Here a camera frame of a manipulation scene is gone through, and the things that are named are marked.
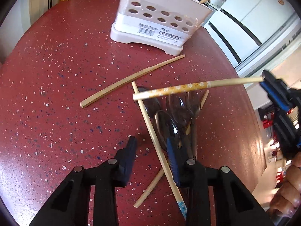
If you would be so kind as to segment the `person's right hand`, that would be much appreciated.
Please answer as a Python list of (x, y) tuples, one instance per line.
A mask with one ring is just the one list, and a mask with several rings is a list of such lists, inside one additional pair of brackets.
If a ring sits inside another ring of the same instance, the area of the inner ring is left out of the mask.
[(274, 195), (267, 210), (269, 215), (278, 214), (291, 218), (300, 206), (300, 152), (292, 159), (283, 185)]

